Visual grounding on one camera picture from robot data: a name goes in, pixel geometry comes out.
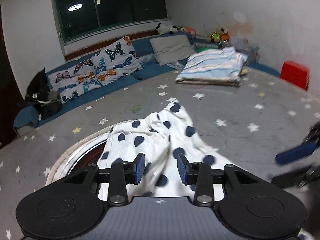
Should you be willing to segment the red box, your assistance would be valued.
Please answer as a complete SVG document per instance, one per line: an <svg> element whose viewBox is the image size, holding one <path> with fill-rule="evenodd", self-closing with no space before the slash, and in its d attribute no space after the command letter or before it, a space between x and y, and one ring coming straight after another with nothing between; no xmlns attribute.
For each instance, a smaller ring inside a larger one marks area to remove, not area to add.
<svg viewBox="0 0 320 240"><path fill-rule="evenodd" d="M308 90L310 69L293 61L285 61L280 72L280 78L301 89Z"/></svg>

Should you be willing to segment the white navy polka dot garment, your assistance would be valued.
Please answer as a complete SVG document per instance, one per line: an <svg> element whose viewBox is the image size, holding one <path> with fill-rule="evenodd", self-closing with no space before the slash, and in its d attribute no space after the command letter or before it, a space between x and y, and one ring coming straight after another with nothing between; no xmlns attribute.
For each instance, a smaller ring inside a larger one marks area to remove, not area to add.
<svg viewBox="0 0 320 240"><path fill-rule="evenodd" d="M132 162L145 155L145 170L138 185L128 185L130 198L193 197L195 185L182 184L177 156L189 162L203 162L213 169L223 169L231 161L208 146L199 136L193 121L178 100L146 118L113 126L98 160L99 168L110 168L122 161Z"/></svg>

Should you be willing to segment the butterfly pillow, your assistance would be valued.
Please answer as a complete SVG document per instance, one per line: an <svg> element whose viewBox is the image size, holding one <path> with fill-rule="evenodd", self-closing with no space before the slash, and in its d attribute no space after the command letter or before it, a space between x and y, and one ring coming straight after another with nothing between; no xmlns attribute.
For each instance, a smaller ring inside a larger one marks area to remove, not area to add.
<svg viewBox="0 0 320 240"><path fill-rule="evenodd" d="M97 81L94 64L84 60L67 69L47 75L50 90L60 94L62 103L67 103L101 87Z"/></svg>
<svg viewBox="0 0 320 240"><path fill-rule="evenodd" d="M90 60L94 64L97 81L103 86L144 68L129 36L96 52Z"/></svg>

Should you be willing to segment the grey star pattern mat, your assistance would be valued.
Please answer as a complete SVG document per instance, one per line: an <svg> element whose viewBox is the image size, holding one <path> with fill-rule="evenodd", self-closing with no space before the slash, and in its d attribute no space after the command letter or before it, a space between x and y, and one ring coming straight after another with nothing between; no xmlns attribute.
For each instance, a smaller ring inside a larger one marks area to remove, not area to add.
<svg viewBox="0 0 320 240"><path fill-rule="evenodd" d="M129 197L164 206L165 197L192 197L177 157L222 169L231 163L265 180L310 163L319 152L278 165L278 153L299 145L319 121L319 98L282 79L250 71L239 87L182 85L168 72L101 96L1 149L1 239L21 239L16 207L27 195L89 164L99 168L145 155L139 185Z"/></svg>

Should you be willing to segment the folded blue striped blanket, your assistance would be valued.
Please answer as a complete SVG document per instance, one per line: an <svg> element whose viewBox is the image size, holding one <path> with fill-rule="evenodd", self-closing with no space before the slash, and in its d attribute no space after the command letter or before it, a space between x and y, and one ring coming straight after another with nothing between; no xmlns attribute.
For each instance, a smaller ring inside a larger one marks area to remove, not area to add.
<svg viewBox="0 0 320 240"><path fill-rule="evenodd" d="M248 55L234 47L207 49L191 55L184 69L176 77L179 84L193 85L241 85L241 71Z"/></svg>

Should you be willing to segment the left butterfly pillow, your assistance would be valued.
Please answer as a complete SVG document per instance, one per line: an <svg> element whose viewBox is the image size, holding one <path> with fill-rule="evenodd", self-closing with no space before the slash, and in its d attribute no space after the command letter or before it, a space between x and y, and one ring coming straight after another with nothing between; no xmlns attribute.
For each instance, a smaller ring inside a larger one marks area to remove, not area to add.
<svg viewBox="0 0 320 240"><path fill-rule="evenodd" d="M67 103L101 87L97 81L94 64L84 60L67 69L47 75L50 90L60 94L62 103Z"/></svg>

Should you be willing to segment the black white plush toy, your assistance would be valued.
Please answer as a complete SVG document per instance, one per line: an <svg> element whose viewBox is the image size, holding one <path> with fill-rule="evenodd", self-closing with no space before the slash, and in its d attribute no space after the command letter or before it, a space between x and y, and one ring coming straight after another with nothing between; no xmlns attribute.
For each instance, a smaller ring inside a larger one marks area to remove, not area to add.
<svg viewBox="0 0 320 240"><path fill-rule="evenodd" d="M164 23L159 23L156 27L156 30L159 35L164 35L164 34L175 34L178 33L178 27L173 26L172 24L166 25Z"/></svg>

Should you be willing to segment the black bag on sofa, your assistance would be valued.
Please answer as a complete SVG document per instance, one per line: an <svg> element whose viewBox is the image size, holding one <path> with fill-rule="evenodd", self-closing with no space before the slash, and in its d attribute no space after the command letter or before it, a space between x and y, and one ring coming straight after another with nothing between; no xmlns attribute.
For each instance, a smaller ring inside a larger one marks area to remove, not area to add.
<svg viewBox="0 0 320 240"><path fill-rule="evenodd" d="M29 83L25 95L25 105L35 108L39 120L46 120L62 109L59 92L49 86L45 68L39 71Z"/></svg>

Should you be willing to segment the dark window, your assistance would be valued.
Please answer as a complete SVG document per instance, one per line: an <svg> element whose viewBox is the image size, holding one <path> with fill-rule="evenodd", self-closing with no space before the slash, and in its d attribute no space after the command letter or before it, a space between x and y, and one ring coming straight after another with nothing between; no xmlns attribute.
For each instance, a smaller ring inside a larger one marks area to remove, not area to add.
<svg viewBox="0 0 320 240"><path fill-rule="evenodd" d="M97 31L167 18L165 0L56 0L64 42Z"/></svg>

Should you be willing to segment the colourful toy pile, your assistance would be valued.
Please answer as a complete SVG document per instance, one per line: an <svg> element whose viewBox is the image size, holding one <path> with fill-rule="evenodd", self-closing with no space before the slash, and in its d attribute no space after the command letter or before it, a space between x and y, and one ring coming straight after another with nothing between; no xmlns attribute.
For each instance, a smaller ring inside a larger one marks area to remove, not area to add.
<svg viewBox="0 0 320 240"><path fill-rule="evenodd" d="M188 26L179 26L178 31L189 33L193 38L203 38L203 36L197 35L196 31ZM229 41L230 36L228 35L227 29L217 28L212 33L209 33L206 37L207 42L209 43L217 43L221 41Z"/></svg>

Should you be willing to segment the grey cushion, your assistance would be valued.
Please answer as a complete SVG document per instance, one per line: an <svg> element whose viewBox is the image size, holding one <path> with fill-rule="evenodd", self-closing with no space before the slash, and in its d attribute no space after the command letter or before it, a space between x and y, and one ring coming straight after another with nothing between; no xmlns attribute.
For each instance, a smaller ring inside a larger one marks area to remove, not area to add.
<svg viewBox="0 0 320 240"><path fill-rule="evenodd" d="M151 38L150 43L155 60L161 66L187 59L195 53L186 35Z"/></svg>

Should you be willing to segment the right butterfly pillow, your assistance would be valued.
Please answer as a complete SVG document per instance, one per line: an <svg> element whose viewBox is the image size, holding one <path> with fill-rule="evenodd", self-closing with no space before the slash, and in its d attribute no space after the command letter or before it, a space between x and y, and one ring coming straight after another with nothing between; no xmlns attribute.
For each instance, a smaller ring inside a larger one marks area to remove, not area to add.
<svg viewBox="0 0 320 240"><path fill-rule="evenodd" d="M103 86L144 68L129 36L96 52L90 60L94 64L97 81Z"/></svg>

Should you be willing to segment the blue sofa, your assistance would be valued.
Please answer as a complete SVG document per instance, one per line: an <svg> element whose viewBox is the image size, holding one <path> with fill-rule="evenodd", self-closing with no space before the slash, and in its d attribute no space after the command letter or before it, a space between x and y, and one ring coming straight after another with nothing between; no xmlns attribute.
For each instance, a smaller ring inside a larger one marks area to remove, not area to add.
<svg viewBox="0 0 320 240"><path fill-rule="evenodd" d="M133 47L138 53L140 59L146 60L146 63L143 64L143 69L137 70L129 76L120 77L116 81L113 81L111 84L101 86L100 88L81 95L72 101L62 102L61 106L57 108L59 111L46 119L42 118L41 120L38 120L38 111L34 107L25 107L24 109L20 110L20 112L16 116L16 119L14 121L14 129L18 130L27 125L30 125L33 128L37 128L90 101L110 94L116 90L138 83L139 81L147 80L154 76L170 72L173 69L180 69L187 63L186 59L183 59L175 63L169 63L167 65L160 66L158 63L156 63L153 57L153 50L149 37L145 37L140 40L134 40Z"/></svg>

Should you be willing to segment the clear plastic bin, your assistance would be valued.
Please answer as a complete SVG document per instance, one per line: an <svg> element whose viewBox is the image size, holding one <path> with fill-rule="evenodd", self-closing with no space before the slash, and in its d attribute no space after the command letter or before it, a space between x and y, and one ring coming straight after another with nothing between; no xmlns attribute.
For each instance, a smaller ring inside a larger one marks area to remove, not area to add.
<svg viewBox="0 0 320 240"><path fill-rule="evenodd" d="M232 37L230 39L231 45L237 52L246 54L248 56L248 63L256 63L259 46L257 43L249 43L246 38Z"/></svg>

